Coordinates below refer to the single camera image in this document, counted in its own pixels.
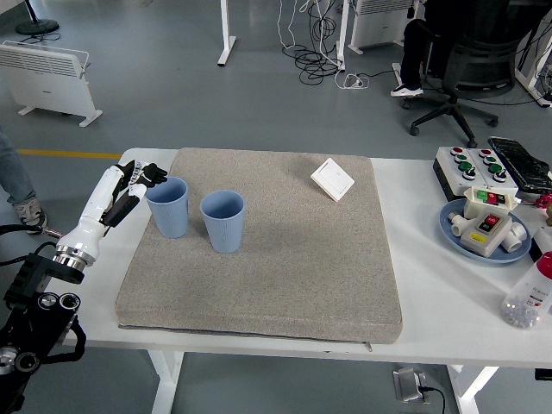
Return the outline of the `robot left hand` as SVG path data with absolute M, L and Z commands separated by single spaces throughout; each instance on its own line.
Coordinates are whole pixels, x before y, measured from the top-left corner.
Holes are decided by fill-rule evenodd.
M 108 168 L 90 195 L 75 229 L 60 238 L 54 260 L 70 267 L 89 267 L 99 256 L 99 242 L 145 196 L 167 181 L 167 171 L 154 163 L 131 160 Z

